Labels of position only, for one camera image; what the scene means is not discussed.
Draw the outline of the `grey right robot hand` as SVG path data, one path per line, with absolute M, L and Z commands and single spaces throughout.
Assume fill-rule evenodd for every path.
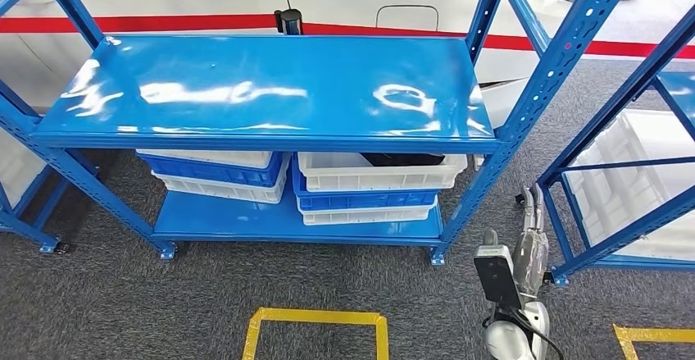
M 538 297 L 547 269 L 549 243 L 544 230 L 543 193 L 534 184 L 516 200 L 524 206 L 524 224 L 512 251 L 487 229 L 474 262 L 485 298 L 521 308 Z

